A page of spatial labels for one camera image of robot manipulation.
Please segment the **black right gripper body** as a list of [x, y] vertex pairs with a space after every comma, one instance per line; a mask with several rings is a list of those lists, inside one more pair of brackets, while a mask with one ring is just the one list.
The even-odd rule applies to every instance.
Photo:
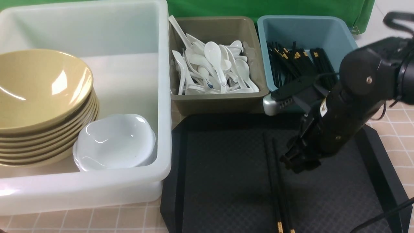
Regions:
[[363, 84], [361, 90], [336, 84], [320, 105], [312, 107], [280, 161], [295, 173], [317, 168], [321, 159], [336, 155], [384, 102], [383, 84]]

